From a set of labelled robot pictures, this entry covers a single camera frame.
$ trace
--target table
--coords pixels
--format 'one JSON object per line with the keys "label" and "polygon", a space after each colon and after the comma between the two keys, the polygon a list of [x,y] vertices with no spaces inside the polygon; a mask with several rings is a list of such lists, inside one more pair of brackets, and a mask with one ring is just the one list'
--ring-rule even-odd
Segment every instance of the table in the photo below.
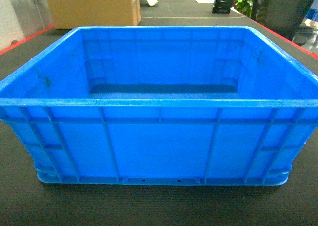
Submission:
{"label": "table", "polygon": [[[318,74],[318,60],[296,46],[238,13],[211,10],[193,0],[159,0],[142,6],[141,25],[254,27]],[[2,54],[0,79],[66,32],[51,29]],[[47,185],[11,128],[0,123],[0,225],[318,225],[318,131],[278,187]]]}

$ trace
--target red edge strip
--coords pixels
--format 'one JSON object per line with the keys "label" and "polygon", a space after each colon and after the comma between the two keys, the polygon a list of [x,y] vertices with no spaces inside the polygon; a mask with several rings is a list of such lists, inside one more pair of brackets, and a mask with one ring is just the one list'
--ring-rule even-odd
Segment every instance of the red edge strip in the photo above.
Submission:
{"label": "red edge strip", "polygon": [[288,42],[288,43],[291,44],[292,46],[295,46],[297,49],[299,49],[299,50],[305,52],[306,54],[308,54],[308,55],[310,55],[311,57],[313,57],[313,58],[315,58],[316,60],[318,60],[318,55],[317,55],[317,54],[315,54],[315,53],[313,53],[313,52],[310,52],[309,50],[306,50],[305,48],[303,48],[303,47],[301,47],[301,46],[295,44],[294,42],[292,42],[292,41],[286,39],[285,37],[283,37],[283,36],[277,34],[275,31],[273,31],[273,30],[267,28],[266,26],[263,26],[262,24],[259,24],[259,23],[256,22],[256,21],[254,21],[254,22],[257,23],[258,25],[260,25],[261,27],[263,27],[264,29],[268,30],[270,33],[274,34],[275,36],[278,36],[279,38],[281,38],[281,39],[283,39],[284,41]]}
{"label": "red edge strip", "polygon": [[3,50],[0,50],[0,55],[2,55],[2,54],[4,54],[4,53],[6,53],[6,52],[8,52],[8,51],[10,51],[10,50],[12,50],[12,49],[14,49],[15,47],[17,47],[17,46],[19,46],[19,45],[21,45],[21,44],[23,44],[23,43],[25,43],[25,42],[31,40],[32,38],[34,38],[34,37],[36,37],[36,36],[38,36],[38,35],[41,35],[42,33],[46,32],[47,30],[52,29],[53,27],[54,27],[54,24],[52,24],[52,25],[46,27],[45,29],[43,29],[43,30],[41,30],[41,31],[38,31],[38,32],[34,33],[33,35],[31,35],[31,36],[29,36],[29,37],[27,37],[27,38],[25,38],[25,39],[23,39],[23,40],[21,40],[21,41],[18,41],[17,43],[15,43],[15,44],[13,44],[13,45],[7,47],[7,48],[4,48]]}

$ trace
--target blue plastic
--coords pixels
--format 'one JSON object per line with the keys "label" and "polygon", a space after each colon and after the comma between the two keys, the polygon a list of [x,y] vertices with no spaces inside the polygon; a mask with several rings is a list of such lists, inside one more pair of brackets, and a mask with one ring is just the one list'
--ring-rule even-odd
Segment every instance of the blue plastic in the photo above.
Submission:
{"label": "blue plastic", "polygon": [[41,181],[280,185],[318,77],[248,27],[84,27],[0,82]]}

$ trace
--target cardboard box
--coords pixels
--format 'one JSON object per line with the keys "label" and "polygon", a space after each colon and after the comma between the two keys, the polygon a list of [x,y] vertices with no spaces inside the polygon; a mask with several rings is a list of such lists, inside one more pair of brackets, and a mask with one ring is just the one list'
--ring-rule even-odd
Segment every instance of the cardboard box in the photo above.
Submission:
{"label": "cardboard box", "polygon": [[57,29],[79,26],[136,26],[139,0],[47,0]]}

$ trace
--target black box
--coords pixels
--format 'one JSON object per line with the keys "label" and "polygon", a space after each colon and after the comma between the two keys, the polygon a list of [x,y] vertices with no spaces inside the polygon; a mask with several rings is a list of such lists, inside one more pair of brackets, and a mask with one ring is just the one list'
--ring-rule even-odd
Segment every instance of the black box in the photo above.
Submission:
{"label": "black box", "polygon": [[215,5],[212,13],[230,14],[230,9],[233,6],[234,0],[215,0]]}

